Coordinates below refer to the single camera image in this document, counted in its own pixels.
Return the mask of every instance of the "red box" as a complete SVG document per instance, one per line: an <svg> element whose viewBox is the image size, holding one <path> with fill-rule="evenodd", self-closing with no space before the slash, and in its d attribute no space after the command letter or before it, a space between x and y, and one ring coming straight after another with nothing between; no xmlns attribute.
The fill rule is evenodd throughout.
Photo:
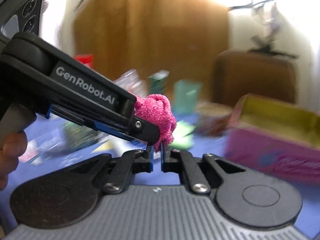
<svg viewBox="0 0 320 240"><path fill-rule="evenodd" d="M88 68L93 69L93 55L92 54L75 55L74 59L81 62L83 65L87 66Z"/></svg>

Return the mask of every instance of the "pink fabric scrunchie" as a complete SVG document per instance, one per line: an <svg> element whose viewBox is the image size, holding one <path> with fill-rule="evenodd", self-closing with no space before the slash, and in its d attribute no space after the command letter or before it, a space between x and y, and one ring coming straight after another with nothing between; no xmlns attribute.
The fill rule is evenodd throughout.
<svg viewBox="0 0 320 240"><path fill-rule="evenodd" d="M170 102L168 98L158 94L149 95L147 98L136 97L135 115L160 128L160 139L154 145L157 152L162 141L167 144L173 142L172 132L177 126L177 121L172 114Z"/></svg>

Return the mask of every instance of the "circular black disc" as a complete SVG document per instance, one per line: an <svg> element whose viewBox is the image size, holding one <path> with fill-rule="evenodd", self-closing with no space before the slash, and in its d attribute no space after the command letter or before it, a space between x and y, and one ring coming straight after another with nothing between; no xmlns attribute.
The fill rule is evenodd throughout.
<svg viewBox="0 0 320 240"><path fill-rule="evenodd" d="M260 228L294 222L302 208L300 194L293 186L258 172L228 175L215 201L232 219Z"/></svg>
<svg viewBox="0 0 320 240"><path fill-rule="evenodd" d="M99 190L89 176L57 172L20 185L10 198L10 207L18 223L60 228L86 217L98 198Z"/></svg>

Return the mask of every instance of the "metal screw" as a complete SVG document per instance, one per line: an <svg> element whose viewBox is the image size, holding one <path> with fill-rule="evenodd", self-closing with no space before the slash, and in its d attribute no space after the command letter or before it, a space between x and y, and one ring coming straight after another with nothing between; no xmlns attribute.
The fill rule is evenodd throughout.
<svg viewBox="0 0 320 240"><path fill-rule="evenodd" d="M197 193L206 192L208 189L209 187L203 183L197 183L192 186L192 190Z"/></svg>
<svg viewBox="0 0 320 240"><path fill-rule="evenodd" d="M119 189L120 189L120 187L113 185L113 183L106 184L106 190L108 190L108 191L116 191Z"/></svg>
<svg viewBox="0 0 320 240"><path fill-rule="evenodd" d="M134 125L136 126L136 128L139 129L139 128L141 127L141 122L140 122L140 121L137 121Z"/></svg>

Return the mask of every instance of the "camera lens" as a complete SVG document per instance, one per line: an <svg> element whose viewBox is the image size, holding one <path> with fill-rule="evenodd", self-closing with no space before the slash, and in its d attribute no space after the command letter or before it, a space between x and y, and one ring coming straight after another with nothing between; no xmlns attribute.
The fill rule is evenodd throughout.
<svg viewBox="0 0 320 240"><path fill-rule="evenodd" d="M26 24L24 25L23 27L23 32L26 32L26 33L29 33L31 32L33 26L35 25L36 23L36 16L33 15L27 22Z"/></svg>
<svg viewBox="0 0 320 240"><path fill-rule="evenodd" d="M30 0L23 9L22 16L27 17L35 8L37 0Z"/></svg>

